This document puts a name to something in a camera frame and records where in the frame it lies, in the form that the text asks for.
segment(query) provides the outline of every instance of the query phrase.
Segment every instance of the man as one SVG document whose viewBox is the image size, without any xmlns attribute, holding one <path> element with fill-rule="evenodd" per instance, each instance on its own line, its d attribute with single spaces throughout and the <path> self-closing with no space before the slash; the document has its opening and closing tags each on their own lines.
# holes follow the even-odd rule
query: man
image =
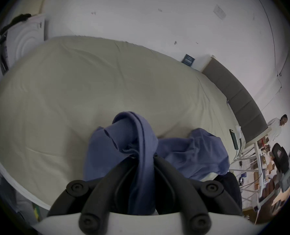
<svg viewBox="0 0 290 235">
<path fill-rule="evenodd" d="M 281 134 L 282 126 L 288 121 L 288 116 L 284 114 L 281 119 L 274 118 L 269 121 L 268 126 L 271 127 L 271 131 L 268 133 L 269 140 L 274 140 Z"/>
</svg>

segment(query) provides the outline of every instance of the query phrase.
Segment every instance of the blue blanket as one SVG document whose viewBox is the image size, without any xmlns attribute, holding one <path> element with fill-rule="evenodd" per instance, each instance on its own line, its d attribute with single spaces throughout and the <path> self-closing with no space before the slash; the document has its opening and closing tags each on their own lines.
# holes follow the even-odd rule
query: blue blanket
<svg viewBox="0 0 290 235">
<path fill-rule="evenodd" d="M 157 139 L 146 119 L 134 112 L 121 112 L 112 125 L 99 127 L 92 134 L 84 180 L 104 177 L 127 156 L 135 155 L 139 165 L 130 189 L 128 214 L 150 215 L 155 210 L 155 153 L 186 178 L 200 180 L 210 172 L 225 175 L 229 170 L 229 156 L 219 137 L 198 128 L 187 139 Z"/>
</svg>

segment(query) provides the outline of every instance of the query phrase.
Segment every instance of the gray headboard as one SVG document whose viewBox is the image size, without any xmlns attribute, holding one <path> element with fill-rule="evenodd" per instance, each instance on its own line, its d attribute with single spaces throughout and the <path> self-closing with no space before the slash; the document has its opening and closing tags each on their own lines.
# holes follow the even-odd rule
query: gray headboard
<svg viewBox="0 0 290 235">
<path fill-rule="evenodd" d="M 212 57 L 202 73 L 226 96 L 247 143 L 266 131 L 268 126 L 257 104 L 228 69 Z"/>
</svg>

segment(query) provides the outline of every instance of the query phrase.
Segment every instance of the beige bed sheet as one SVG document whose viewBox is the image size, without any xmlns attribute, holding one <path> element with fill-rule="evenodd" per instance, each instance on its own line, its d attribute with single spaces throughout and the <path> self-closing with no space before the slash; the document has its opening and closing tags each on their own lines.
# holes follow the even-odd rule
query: beige bed sheet
<svg viewBox="0 0 290 235">
<path fill-rule="evenodd" d="M 68 36 L 46 41 L 2 80 L 0 163 L 50 206 L 82 178 L 93 131 L 122 111 L 145 117 L 158 137 L 187 137 L 201 127 L 234 159 L 229 129 L 238 123 L 206 76 L 142 46 Z"/>
</svg>

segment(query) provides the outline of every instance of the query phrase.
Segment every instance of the cable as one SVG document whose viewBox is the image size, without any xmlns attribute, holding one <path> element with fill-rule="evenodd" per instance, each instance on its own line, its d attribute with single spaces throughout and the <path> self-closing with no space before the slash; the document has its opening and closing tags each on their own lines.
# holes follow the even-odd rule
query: cable
<svg viewBox="0 0 290 235">
<path fill-rule="evenodd" d="M 272 32 L 272 27 L 271 27 L 271 23 L 270 23 L 270 20 L 269 20 L 269 17 L 268 17 L 268 14 L 265 10 L 265 7 L 263 6 L 262 2 L 259 0 L 263 10 L 265 11 L 265 14 L 267 16 L 267 19 L 268 19 L 268 22 L 269 22 L 269 25 L 270 25 L 270 29 L 271 29 L 271 34 L 272 34 L 272 40 L 273 40 L 273 50 L 274 50 L 274 68 L 276 69 L 276 47 L 275 47 L 275 44 L 274 44 L 274 37 L 273 37 L 273 32 Z"/>
<path fill-rule="evenodd" d="M 244 186 L 242 186 L 242 187 L 240 187 L 240 188 L 243 188 L 243 187 L 245 187 L 245 186 L 252 185 L 252 184 L 255 183 L 259 178 L 257 178 L 254 182 L 252 182 L 252 183 L 250 183 L 250 184 L 247 184 L 247 185 L 244 185 Z"/>
</svg>

